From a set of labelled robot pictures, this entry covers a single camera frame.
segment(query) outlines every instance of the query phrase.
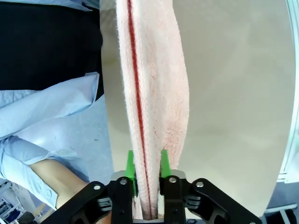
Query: pink towel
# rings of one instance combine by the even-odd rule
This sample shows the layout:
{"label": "pink towel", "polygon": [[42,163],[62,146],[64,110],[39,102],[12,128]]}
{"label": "pink towel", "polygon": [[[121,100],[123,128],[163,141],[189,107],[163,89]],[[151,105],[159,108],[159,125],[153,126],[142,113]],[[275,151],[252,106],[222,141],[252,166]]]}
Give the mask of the pink towel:
{"label": "pink towel", "polygon": [[144,219],[157,217],[160,152],[181,155],[189,88],[172,0],[117,0],[121,68]]}

